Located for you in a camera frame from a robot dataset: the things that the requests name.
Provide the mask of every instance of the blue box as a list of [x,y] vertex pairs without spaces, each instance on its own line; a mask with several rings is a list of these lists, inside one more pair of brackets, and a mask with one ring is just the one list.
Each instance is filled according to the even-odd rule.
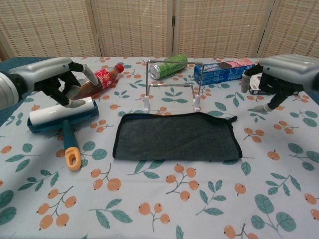
[[[216,84],[224,81],[237,80],[242,77],[246,69],[255,66],[249,59],[237,59],[205,65],[202,85]],[[201,66],[194,68],[194,80],[199,84]]]

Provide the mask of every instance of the chips can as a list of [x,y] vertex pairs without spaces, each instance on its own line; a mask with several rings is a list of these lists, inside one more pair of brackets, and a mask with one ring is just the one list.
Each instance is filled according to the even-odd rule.
[[[176,56],[169,57],[164,61],[181,61],[187,63],[187,57],[184,54],[179,54]],[[159,80],[163,77],[169,76],[176,71],[182,70],[187,66],[187,64],[179,63],[160,63],[152,64],[150,66],[151,77],[155,80]]]

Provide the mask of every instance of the woven screen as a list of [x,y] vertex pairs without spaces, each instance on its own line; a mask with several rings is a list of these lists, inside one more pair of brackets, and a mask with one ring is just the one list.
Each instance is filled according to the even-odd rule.
[[94,0],[104,56],[166,56],[168,2]]
[[0,26],[15,56],[96,56],[84,0],[2,0]]
[[188,57],[253,57],[272,4],[271,0],[180,2],[178,51]]
[[318,0],[281,0],[263,57],[284,53],[319,57]]

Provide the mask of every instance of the robotic arm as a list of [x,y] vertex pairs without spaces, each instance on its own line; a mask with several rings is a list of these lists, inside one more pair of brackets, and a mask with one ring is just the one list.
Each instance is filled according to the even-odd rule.
[[250,77],[262,73],[259,89],[275,94],[268,104],[254,108],[256,112],[269,112],[288,96],[304,90],[319,91],[319,59],[298,54],[263,58],[255,67],[246,70],[241,91],[246,93]]
[[[99,84],[87,65],[75,63],[68,57],[51,58],[16,67],[11,69],[9,74],[0,72],[0,109],[16,104],[22,100],[24,93],[32,91],[43,91],[67,108],[83,105],[85,101],[73,101],[67,97],[80,87],[72,71],[83,72],[93,85]],[[62,92],[59,91],[59,79],[65,83]]]

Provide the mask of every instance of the orange handle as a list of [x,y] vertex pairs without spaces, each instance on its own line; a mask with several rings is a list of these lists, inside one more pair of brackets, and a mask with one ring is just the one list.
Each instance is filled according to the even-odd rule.
[[77,171],[81,167],[81,154],[77,147],[70,147],[65,150],[65,160],[68,167]]

